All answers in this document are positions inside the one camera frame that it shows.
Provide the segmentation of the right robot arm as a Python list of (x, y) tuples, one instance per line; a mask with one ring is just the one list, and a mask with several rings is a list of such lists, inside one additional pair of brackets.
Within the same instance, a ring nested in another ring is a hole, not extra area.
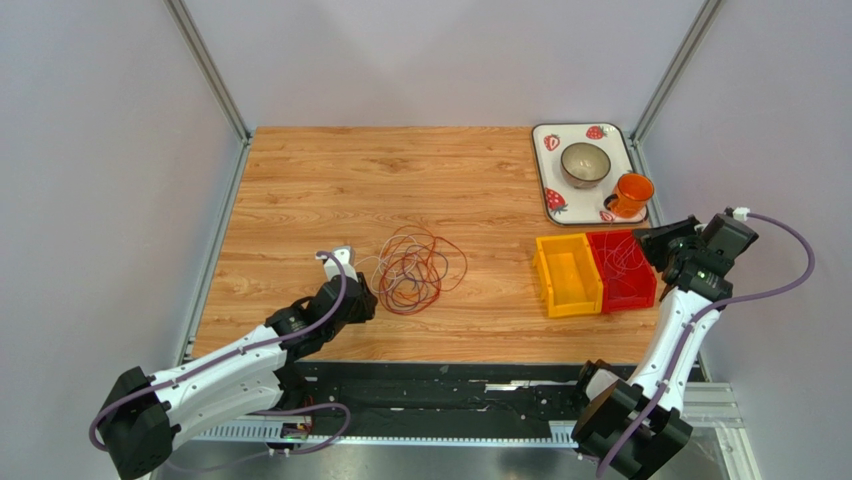
[(726, 275), (757, 239), (746, 213), (728, 209), (703, 224), (695, 217), (632, 233), (661, 275), (656, 329), (629, 378), (602, 360), (587, 362), (571, 398), (576, 450), (627, 479), (648, 479), (688, 442), (685, 389), (698, 350), (733, 297)]

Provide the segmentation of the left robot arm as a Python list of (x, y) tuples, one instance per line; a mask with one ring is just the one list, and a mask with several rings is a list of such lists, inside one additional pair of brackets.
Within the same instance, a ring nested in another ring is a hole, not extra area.
[(241, 339), (190, 363), (115, 381), (90, 429), (122, 479), (138, 479), (193, 437), (239, 416), (293, 408), (301, 400), (296, 361), (350, 323), (373, 319), (378, 300), (362, 273), (333, 276), (312, 297), (276, 311)]

